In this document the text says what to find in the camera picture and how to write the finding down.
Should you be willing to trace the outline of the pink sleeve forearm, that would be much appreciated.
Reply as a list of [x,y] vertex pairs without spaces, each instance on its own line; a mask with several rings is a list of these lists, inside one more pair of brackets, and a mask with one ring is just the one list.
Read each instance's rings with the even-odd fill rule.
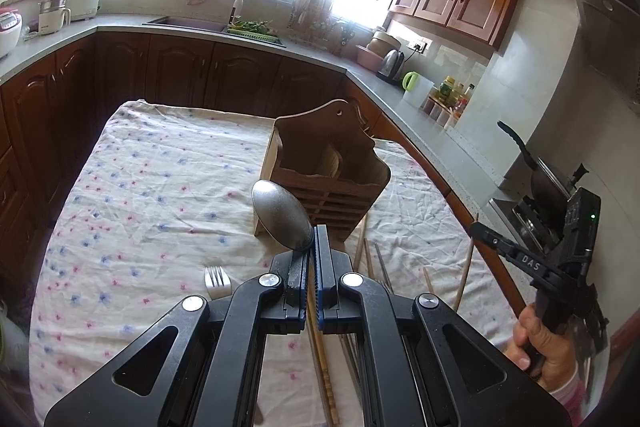
[[579,426],[584,420],[582,415],[582,399],[585,396],[585,387],[579,378],[578,369],[574,369],[572,377],[561,387],[550,391],[550,395],[559,403],[570,415],[570,422],[573,427]]

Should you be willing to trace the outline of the person's right hand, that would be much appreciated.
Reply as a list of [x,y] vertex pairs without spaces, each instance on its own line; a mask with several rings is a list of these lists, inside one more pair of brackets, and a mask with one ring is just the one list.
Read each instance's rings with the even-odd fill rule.
[[537,317],[534,305],[528,305],[513,326],[512,338],[503,354],[520,369],[529,368],[530,358],[525,346],[529,343],[543,357],[538,384],[548,392],[565,386],[576,372],[574,343],[567,335],[552,333]]

